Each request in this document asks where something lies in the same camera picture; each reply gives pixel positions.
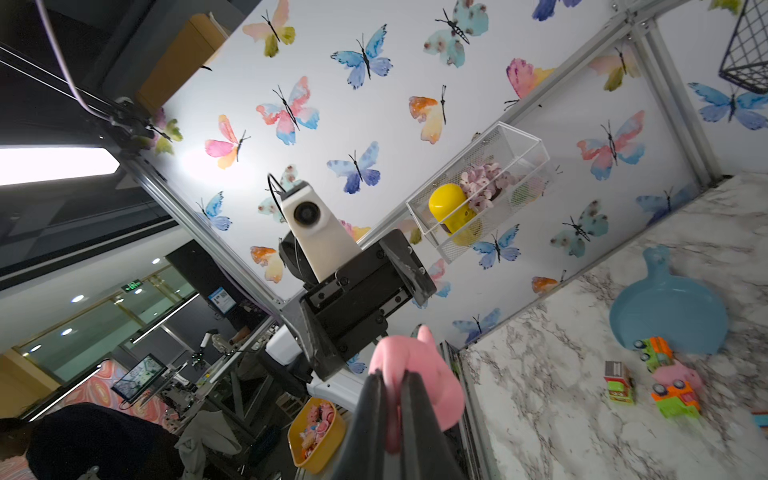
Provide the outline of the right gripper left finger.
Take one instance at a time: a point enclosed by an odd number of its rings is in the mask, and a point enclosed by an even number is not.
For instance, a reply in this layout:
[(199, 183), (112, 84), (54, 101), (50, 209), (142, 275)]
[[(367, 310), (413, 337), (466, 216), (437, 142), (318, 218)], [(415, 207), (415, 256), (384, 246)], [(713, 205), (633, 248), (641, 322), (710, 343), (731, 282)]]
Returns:
[(380, 370), (365, 380), (332, 480), (381, 480), (388, 429), (388, 399)]

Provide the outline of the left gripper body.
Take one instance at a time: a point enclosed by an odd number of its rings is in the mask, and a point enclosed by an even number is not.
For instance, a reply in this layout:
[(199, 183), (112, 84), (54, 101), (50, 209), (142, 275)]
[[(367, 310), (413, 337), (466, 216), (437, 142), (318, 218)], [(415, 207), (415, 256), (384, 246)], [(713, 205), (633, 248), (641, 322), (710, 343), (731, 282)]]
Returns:
[(410, 301), (423, 305), (436, 285), (404, 233), (384, 235), (299, 299), (298, 343), (322, 380), (387, 335), (387, 318)]

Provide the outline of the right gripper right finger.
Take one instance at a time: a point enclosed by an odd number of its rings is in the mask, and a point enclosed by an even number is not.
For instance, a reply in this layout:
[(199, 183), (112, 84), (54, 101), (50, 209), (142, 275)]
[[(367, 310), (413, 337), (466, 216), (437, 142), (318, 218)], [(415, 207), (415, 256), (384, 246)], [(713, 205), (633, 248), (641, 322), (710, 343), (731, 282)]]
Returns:
[(402, 478), (406, 480), (461, 480), (466, 476), (440, 429), (422, 381), (415, 372), (405, 372), (401, 386)]

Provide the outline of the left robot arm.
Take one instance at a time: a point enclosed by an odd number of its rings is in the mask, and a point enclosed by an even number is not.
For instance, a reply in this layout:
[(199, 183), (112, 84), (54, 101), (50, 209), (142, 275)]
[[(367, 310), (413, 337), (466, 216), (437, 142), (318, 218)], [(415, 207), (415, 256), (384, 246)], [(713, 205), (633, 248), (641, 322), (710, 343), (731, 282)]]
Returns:
[(395, 229), (319, 279), (299, 245), (280, 252), (304, 282), (277, 332), (256, 350), (259, 362), (295, 397), (355, 410), (364, 380), (349, 362), (388, 334), (389, 318), (419, 306), (437, 288), (405, 234)]

